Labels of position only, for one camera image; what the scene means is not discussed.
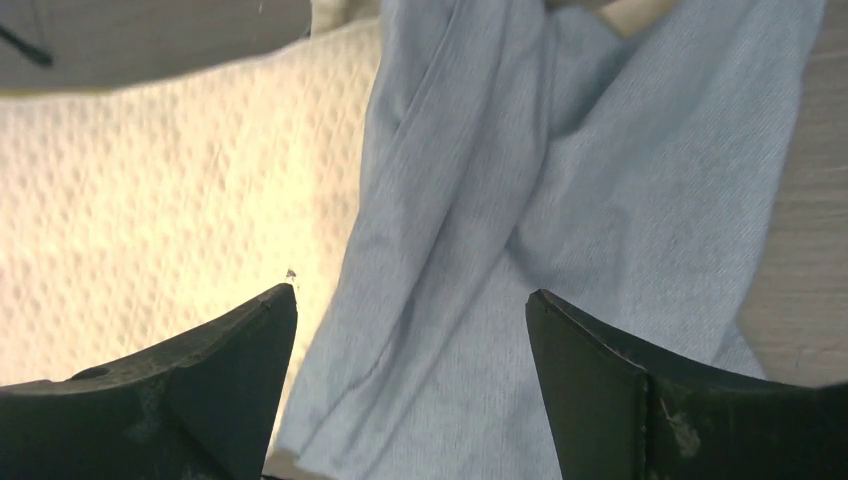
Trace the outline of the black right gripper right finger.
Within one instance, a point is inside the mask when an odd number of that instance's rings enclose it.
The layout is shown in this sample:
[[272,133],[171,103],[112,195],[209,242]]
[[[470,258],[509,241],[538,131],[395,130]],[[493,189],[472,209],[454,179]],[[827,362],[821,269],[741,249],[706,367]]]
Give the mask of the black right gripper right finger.
[[552,293],[526,322],[566,479],[843,479],[847,387],[708,366]]

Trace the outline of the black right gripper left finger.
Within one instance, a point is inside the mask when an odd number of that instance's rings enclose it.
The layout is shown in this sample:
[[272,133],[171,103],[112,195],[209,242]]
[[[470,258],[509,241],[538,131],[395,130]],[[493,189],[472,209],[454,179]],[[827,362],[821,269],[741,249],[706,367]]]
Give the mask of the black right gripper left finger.
[[73,377],[1,390],[5,479],[260,477],[297,328],[279,284]]

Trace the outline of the cream pillow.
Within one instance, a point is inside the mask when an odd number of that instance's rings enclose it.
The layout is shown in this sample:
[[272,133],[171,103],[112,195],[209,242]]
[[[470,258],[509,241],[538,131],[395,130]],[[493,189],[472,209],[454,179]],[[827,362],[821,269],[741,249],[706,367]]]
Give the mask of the cream pillow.
[[280,51],[1,96],[1,381],[62,381],[289,283],[293,380],[357,214],[374,1]]

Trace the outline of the blue pillowcase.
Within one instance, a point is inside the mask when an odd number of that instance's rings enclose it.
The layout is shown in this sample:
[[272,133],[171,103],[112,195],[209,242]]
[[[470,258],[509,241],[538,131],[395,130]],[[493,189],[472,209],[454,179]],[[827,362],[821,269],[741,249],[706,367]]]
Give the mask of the blue pillowcase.
[[276,440],[333,479],[556,479],[547,289],[760,376],[761,258],[821,1],[678,1],[627,38],[542,1],[386,1],[360,206]]

